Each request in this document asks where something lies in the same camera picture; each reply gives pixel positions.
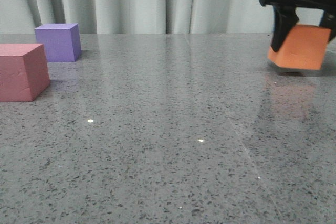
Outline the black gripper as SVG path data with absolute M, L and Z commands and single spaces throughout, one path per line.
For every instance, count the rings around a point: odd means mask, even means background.
M 273 5 L 274 32 L 271 47 L 278 52 L 299 18 L 296 7 L 324 10 L 319 26 L 330 29 L 329 42 L 336 36 L 335 0 L 259 0 L 261 6 Z

